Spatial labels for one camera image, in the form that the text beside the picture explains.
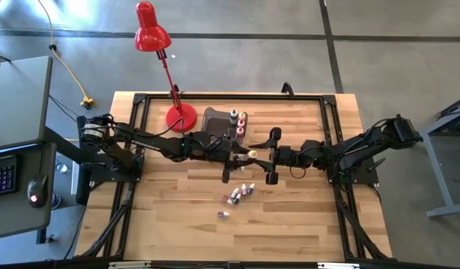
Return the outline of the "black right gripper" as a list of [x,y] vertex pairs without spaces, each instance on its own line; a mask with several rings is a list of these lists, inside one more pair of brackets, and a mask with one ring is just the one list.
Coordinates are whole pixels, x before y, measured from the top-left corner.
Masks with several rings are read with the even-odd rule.
[[250,148],[274,148],[271,150],[271,161],[253,160],[253,163],[260,166],[266,173],[267,185],[276,185],[278,183],[276,165],[304,168],[304,162],[300,159],[299,151],[291,149],[290,146],[279,146],[277,148],[277,142],[280,139],[281,129],[274,127],[270,130],[269,139],[266,142],[250,145]]

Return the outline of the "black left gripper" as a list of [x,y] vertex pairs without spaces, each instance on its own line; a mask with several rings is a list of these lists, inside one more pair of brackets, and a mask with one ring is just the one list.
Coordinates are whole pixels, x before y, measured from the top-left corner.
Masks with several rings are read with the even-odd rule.
[[242,145],[243,139],[244,136],[236,136],[236,129],[228,129],[227,136],[219,137],[208,132],[190,132],[184,135],[184,153],[191,160],[224,163],[221,181],[228,183],[234,170],[248,165],[248,161],[229,160],[231,152],[249,152]]

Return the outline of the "grey translucent plastic bin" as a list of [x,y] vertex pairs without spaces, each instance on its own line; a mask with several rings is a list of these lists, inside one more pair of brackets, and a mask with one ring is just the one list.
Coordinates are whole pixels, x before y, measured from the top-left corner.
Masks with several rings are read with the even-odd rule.
[[[246,131],[248,128],[248,113],[247,112],[245,113],[246,113],[246,119],[245,119],[245,126],[243,128],[245,129],[245,135],[246,135]],[[201,127],[201,131],[207,132],[210,135],[211,142],[223,136],[227,137],[228,129],[237,129],[237,128],[238,128],[237,124],[232,125],[230,123],[230,112],[217,111],[211,107],[208,107],[204,111],[203,125]]]

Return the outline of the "red desk lamp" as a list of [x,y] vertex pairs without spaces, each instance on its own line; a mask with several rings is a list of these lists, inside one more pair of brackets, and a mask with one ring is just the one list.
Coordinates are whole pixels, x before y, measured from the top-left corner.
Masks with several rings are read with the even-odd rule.
[[173,83],[167,63],[166,48],[171,44],[168,32],[158,23],[153,4],[149,1],[140,1],[135,7],[138,30],[135,33],[135,48],[140,52],[155,52],[162,62],[171,87],[170,95],[173,106],[165,116],[167,126],[174,132],[187,132],[197,122],[197,113],[193,106],[181,102],[178,86]]

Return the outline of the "black clamp lever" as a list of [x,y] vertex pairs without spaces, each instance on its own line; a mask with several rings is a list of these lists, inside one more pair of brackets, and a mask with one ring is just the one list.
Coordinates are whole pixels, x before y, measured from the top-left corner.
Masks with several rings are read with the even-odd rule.
[[369,172],[369,173],[372,173],[373,171],[376,170],[376,168],[377,168],[378,166],[380,166],[380,165],[381,165],[382,163],[384,163],[385,161],[386,161],[386,158],[381,158],[381,159],[375,161],[375,162],[372,164],[372,166],[369,167],[369,168],[367,169],[368,172]]

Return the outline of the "grey metal table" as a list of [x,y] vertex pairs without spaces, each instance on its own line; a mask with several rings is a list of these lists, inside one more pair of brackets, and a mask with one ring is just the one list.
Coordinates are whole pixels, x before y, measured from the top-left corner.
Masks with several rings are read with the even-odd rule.
[[460,203],[453,200],[448,184],[460,183],[460,100],[439,111],[436,120],[422,131],[444,204],[429,209],[429,218],[460,214]]

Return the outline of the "black computer mouse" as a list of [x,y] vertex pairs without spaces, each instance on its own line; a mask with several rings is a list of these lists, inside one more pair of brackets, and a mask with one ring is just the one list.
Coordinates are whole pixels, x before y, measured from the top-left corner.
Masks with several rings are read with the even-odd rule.
[[48,197],[48,176],[37,174],[33,176],[27,186],[28,203],[32,208],[41,208],[46,204]]

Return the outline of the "dark grey desk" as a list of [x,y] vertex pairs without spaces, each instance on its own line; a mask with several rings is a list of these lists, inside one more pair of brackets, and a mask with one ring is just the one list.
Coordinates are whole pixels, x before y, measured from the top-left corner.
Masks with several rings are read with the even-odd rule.
[[[17,157],[18,189],[0,196],[0,238],[45,229],[52,210],[56,145],[45,143],[0,152],[0,157],[5,155]],[[37,174],[48,176],[48,197],[43,207],[32,208],[28,203],[27,186]]]

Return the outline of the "black keyboard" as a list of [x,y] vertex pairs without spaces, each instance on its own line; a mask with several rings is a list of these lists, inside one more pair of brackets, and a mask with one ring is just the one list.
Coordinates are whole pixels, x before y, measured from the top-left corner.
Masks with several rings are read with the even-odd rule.
[[0,196],[17,192],[17,157],[5,155],[0,157]]

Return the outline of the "black aluminium table frame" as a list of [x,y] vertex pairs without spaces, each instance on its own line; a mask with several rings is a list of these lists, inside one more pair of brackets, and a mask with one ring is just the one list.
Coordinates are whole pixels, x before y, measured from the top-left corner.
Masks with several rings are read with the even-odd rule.
[[[211,107],[245,111],[249,116],[245,145],[262,143],[271,128],[282,130],[281,143],[298,149],[307,139],[350,138],[362,132],[356,98],[336,95],[341,130],[313,94],[289,100],[274,93],[268,100],[246,93],[211,93],[183,97],[198,114]],[[253,262],[341,262],[344,259],[333,188],[320,170],[279,169],[276,185],[265,183],[258,166],[221,181],[220,164],[174,163],[154,151],[145,154],[141,181],[129,219],[126,260],[195,260]],[[252,194],[229,205],[235,188],[254,183]],[[219,211],[230,213],[218,217]]]

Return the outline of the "silver frame bracket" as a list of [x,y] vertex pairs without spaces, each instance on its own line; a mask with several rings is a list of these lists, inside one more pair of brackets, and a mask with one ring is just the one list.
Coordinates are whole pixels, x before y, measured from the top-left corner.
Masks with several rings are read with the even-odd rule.
[[108,265],[108,269],[139,269],[150,267],[151,263],[146,261],[110,262]]
[[360,269],[359,264],[340,262],[318,262],[318,269]]

